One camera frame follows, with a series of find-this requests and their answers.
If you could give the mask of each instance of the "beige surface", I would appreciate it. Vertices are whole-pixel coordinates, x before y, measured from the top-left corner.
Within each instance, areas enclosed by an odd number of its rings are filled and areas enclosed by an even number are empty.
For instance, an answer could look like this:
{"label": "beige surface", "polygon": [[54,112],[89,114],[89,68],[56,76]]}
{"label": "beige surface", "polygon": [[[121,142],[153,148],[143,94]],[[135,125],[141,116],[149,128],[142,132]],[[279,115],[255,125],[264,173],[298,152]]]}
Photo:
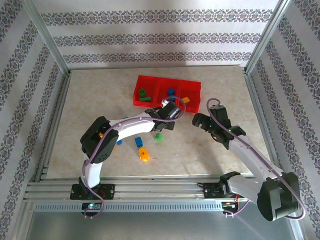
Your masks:
{"label": "beige surface", "polygon": [[[58,127],[47,178],[77,178],[84,156],[80,138],[93,121],[132,117],[145,110],[133,106],[138,75],[201,81],[200,113],[208,114],[206,101],[215,97],[226,107],[232,125],[241,126],[255,146],[268,156],[249,92],[239,66],[74,70]],[[116,145],[104,161],[102,177],[180,174],[247,173],[243,163],[216,143],[208,133],[192,126],[194,114],[186,113],[174,130],[163,130],[163,142],[155,133],[142,133],[150,160],[142,162],[134,138]]]}

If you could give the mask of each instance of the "striped wallpaper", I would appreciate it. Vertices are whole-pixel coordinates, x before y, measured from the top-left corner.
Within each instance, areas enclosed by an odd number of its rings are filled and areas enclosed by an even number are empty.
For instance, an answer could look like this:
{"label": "striped wallpaper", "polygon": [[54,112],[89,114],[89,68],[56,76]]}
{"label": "striped wallpaper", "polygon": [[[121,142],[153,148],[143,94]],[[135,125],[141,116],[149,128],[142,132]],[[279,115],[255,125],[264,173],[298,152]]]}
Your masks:
{"label": "striped wallpaper", "polygon": [[245,66],[278,0],[34,2],[79,69]]}
{"label": "striped wallpaper", "polygon": [[19,0],[0,0],[0,240],[11,239],[62,73]]}
{"label": "striped wallpaper", "polygon": [[294,0],[251,73],[284,170],[299,177],[305,239],[320,239],[320,0]]}

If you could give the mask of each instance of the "green block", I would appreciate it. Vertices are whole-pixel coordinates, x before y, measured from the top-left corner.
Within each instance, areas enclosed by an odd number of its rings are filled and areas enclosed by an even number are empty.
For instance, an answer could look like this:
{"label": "green block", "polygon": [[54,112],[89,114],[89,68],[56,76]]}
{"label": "green block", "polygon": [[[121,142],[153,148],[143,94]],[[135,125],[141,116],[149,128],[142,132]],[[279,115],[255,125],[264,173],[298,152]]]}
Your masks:
{"label": "green block", "polygon": [[162,141],[162,138],[163,138],[163,136],[162,136],[161,133],[157,133],[157,134],[155,135],[155,140],[156,140],[157,142],[161,142],[161,141]]}
{"label": "green block", "polygon": [[151,97],[149,97],[149,96],[140,97],[140,101],[143,101],[143,102],[151,102]]}
{"label": "green block", "polygon": [[147,96],[146,90],[144,90],[143,88],[141,88],[141,89],[139,90],[139,95],[140,95],[140,97],[142,97],[142,98],[144,98],[145,96]]}

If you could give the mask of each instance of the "red tray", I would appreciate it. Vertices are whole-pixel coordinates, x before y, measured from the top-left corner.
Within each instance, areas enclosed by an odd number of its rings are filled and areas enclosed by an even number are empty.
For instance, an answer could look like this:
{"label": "red tray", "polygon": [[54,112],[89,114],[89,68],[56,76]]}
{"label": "red tray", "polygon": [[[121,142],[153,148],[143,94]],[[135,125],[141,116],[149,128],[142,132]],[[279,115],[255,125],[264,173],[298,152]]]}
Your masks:
{"label": "red tray", "polygon": [[[140,101],[140,89],[146,91],[146,96],[151,97],[151,102]],[[201,101],[201,82],[156,76],[139,75],[133,93],[133,105],[147,108],[161,107],[161,101],[168,97],[169,89],[174,89],[174,95],[181,99],[185,97],[190,99],[186,104],[186,112],[198,112]],[[181,102],[177,99],[175,104],[182,107]]]}

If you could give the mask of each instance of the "patterned wallpaper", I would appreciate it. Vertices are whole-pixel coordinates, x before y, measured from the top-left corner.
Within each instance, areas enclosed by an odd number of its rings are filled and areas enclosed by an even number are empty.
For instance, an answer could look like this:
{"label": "patterned wallpaper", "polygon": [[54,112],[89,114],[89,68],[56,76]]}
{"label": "patterned wallpaper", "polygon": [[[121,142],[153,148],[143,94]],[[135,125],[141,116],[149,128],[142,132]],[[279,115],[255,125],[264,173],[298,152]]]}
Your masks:
{"label": "patterned wallpaper", "polygon": [[278,160],[299,177],[306,239],[320,239],[319,3],[290,3],[251,73]]}
{"label": "patterned wallpaper", "polygon": [[278,0],[35,0],[71,69],[245,66]]}
{"label": "patterned wallpaper", "polygon": [[0,0],[0,240],[39,163],[62,73],[19,0]]}

